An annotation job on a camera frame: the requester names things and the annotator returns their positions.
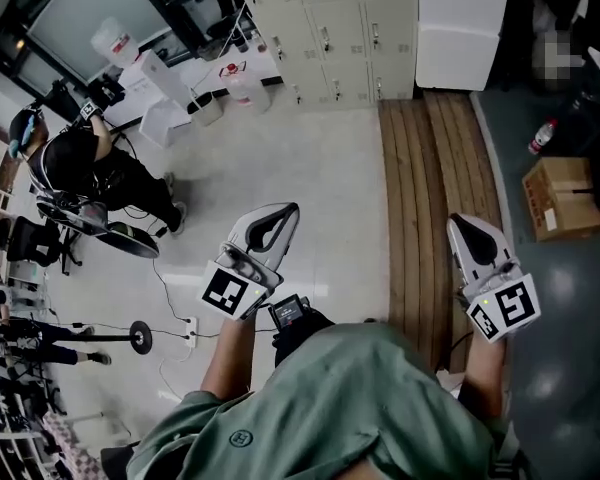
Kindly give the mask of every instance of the green t-shirt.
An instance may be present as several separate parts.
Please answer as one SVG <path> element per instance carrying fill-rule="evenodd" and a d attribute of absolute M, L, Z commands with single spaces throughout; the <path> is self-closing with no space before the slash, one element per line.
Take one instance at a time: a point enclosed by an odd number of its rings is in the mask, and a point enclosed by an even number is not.
<path fill-rule="evenodd" d="M 139 445 L 130 480 L 330 479 L 361 458 L 379 478 L 486 478 L 489 430 L 384 324 L 329 327 L 257 393 L 193 392 Z"/>

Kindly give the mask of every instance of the white tile floor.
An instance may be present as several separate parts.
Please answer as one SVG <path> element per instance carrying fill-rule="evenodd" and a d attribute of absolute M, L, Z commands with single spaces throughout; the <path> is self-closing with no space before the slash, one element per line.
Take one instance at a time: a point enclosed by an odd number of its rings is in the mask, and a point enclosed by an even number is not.
<path fill-rule="evenodd" d="M 156 260 L 177 313 L 198 317 L 202 334 L 217 332 L 221 317 L 195 301 L 206 262 L 217 256 L 220 242 L 243 213 L 267 203 L 295 201 L 300 224 L 280 268 L 286 282 L 274 300 L 292 293 L 308 296 L 313 307 L 336 322 L 386 318 L 386 187 L 376 110 L 302 114 L 280 89 L 262 116 L 251 115 L 228 98 L 222 104 L 225 115 L 219 121 L 205 129 L 177 130 L 178 138 L 167 150 L 129 134 L 154 175 L 175 173 L 176 198 L 189 205 L 184 233 L 163 237 Z M 146 229 L 152 220 L 136 225 Z M 126 327 L 144 320 L 155 329 L 184 332 L 184 324 L 171 315 L 150 261 L 95 239 L 83 238 L 77 250 L 84 266 L 73 267 L 70 277 L 62 276 L 57 266 L 50 270 L 49 293 L 62 322 Z M 268 313 L 262 312 L 258 328 L 271 327 Z M 136 355 L 126 344 L 110 343 L 104 348 L 113 358 L 111 366 L 57 366 L 54 373 L 71 415 L 113 411 L 138 438 L 177 403 L 158 374 L 161 361 L 166 358 L 164 376 L 182 396 L 199 387 L 214 346 L 215 340 L 199 339 L 191 356 L 178 362 L 187 356 L 186 345 L 156 333 L 147 356 Z M 271 333 L 260 333 L 254 389 L 272 372 L 273 357 Z M 102 424 L 81 430 L 92 439 L 107 432 Z"/>

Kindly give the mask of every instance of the wooden floor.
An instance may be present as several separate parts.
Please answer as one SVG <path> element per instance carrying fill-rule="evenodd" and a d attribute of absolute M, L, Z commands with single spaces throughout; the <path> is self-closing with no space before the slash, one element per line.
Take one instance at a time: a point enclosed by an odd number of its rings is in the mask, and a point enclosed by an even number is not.
<path fill-rule="evenodd" d="M 427 363 L 463 371 L 471 331 L 454 300 L 460 274 L 446 233 L 450 213 L 501 227 L 486 148 L 469 98 L 425 92 L 422 100 L 383 101 L 380 125 L 389 202 L 390 323 Z"/>

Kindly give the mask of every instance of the black chair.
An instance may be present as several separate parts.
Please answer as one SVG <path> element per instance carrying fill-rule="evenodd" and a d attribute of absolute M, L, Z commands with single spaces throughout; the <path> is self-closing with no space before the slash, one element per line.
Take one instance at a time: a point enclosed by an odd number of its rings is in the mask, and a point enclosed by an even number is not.
<path fill-rule="evenodd" d="M 40 225 L 25 217 L 18 217 L 11 233 L 10 227 L 10 219 L 0 220 L 0 249 L 7 251 L 7 261 L 29 260 L 41 267 L 48 267 L 62 259 L 62 273 L 66 276 L 69 275 L 67 259 L 82 266 L 71 250 L 80 233 L 67 228 L 64 240 L 61 240 L 62 233 L 51 219 L 47 219 L 45 225 Z M 39 247 L 47 247 L 47 252 L 41 252 Z"/>

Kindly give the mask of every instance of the sneaker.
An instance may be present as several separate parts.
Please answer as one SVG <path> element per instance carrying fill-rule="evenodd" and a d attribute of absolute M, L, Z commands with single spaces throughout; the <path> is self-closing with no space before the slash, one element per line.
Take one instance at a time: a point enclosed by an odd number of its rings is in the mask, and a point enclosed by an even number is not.
<path fill-rule="evenodd" d="M 180 212 L 180 225 L 178 226 L 178 229 L 172 231 L 171 234 L 173 236 L 178 236 L 184 231 L 184 221 L 187 219 L 187 205 L 182 201 L 178 201 L 177 203 L 173 203 L 173 206 Z"/>
<path fill-rule="evenodd" d="M 94 352 L 93 354 L 89 354 L 88 357 L 90 361 L 104 364 L 105 366 L 109 366 L 111 364 L 111 356 L 109 354 L 105 354 L 104 352 Z"/>
<path fill-rule="evenodd" d="M 175 176 L 172 172 L 167 172 L 162 177 L 162 179 L 167 184 L 167 190 L 169 191 L 169 195 L 173 197 L 173 183 L 175 182 Z"/>
<path fill-rule="evenodd" d="M 93 325 L 89 325 L 89 326 L 85 327 L 83 330 L 81 330 L 78 333 L 78 336 L 93 336 L 95 333 L 96 333 L 96 330 L 93 327 Z"/>

